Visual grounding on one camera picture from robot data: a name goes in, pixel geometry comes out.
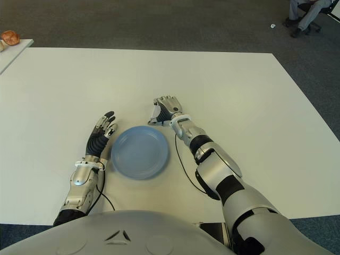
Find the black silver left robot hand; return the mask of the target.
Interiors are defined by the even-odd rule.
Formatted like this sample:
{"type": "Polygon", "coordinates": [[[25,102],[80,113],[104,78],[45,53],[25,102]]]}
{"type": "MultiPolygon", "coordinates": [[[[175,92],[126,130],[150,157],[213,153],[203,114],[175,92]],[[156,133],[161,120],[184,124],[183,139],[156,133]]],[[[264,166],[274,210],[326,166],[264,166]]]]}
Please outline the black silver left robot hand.
{"type": "Polygon", "coordinates": [[[117,129],[114,111],[107,112],[96,123],[87,141],[86,156],[100,157],[108,141],[117,129]]]}

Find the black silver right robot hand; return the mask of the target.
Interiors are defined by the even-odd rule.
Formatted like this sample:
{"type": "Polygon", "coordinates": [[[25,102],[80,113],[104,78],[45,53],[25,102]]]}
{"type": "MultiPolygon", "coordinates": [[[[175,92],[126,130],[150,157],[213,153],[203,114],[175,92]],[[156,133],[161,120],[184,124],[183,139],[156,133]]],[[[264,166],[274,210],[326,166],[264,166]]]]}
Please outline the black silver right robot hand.
{"type": "Polygon", "coordinates": [[[148,125],[163,124],[182,114],[182,106],[175,96],[161,96],[154,99],[154,112],[148,125]]]}

